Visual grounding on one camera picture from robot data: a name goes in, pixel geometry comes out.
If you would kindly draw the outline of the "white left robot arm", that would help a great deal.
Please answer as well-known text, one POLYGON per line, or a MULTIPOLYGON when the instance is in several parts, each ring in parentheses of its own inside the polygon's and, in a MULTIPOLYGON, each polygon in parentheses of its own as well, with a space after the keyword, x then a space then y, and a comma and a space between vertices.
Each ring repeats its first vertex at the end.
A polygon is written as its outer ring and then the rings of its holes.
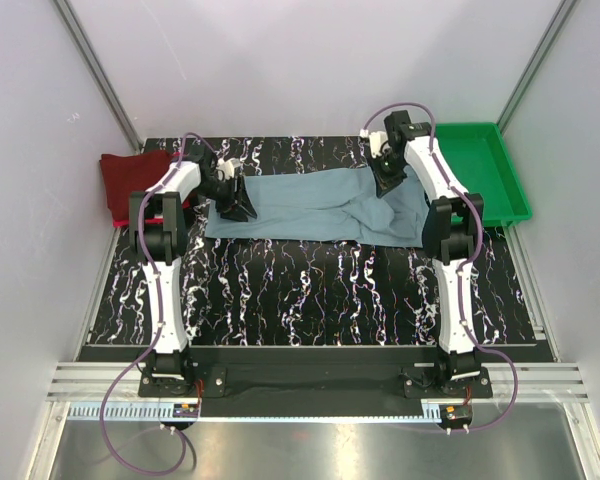
POLYGON ((218 158, 205 145, 181 154, 166 173, 129 199, 129 243, 142 265, 151 313, 151 341, 140 355, 142 396, 184 396, 201 386, 189 353, 180 298, 180 270, 188 234, 183 206, 200 195, 215 202, 220 217, 257 218, 237 158, 218 158))

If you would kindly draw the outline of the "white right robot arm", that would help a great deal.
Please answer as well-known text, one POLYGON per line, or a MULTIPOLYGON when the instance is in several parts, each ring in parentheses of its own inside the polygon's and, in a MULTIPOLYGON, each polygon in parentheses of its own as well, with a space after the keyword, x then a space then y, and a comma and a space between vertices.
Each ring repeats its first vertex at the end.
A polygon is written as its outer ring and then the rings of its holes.
POLYGON ((484 200, 458 180, 443 158, 435 132, 432 120, 415 123, 408 111, 400 110, 385 117, 382 131, 363 129, 361 135, 369 141, 369 166, 378 197, 395 191, 412 170, 429 200, 421 239, 438 280, 437 357, 419 379, 407 376, 406 380, 421 391, 464 396, 481 371, 470 322, 470 283, 483 242, 484 200))

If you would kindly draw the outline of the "light blue t shirt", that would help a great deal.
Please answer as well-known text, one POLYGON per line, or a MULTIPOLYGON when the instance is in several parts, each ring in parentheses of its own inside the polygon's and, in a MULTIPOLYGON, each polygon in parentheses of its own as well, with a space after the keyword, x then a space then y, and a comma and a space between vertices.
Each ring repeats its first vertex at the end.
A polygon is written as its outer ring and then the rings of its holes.
POLYGON ((407 178, 382 197, 369 167, 247 177, 257 217, 225 220, 211 204, 205 236, 419 248, 429 206, 412 169, 406 172, 407 178))

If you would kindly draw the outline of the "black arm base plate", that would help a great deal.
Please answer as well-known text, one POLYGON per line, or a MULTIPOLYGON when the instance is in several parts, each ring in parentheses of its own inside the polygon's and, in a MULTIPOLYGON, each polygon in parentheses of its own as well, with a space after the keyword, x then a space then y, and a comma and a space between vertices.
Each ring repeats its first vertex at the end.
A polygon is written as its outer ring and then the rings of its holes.
POLYGON ((391 364, 200 364, 189 378, 143 373, 138 393, 141 397, 185 397, 202 394, 208 398, 228 398, 240 393, 363 391, 400 395, 408 399, 466 398, 491 399, 489 374, 442 384, 434 368, 391 364))

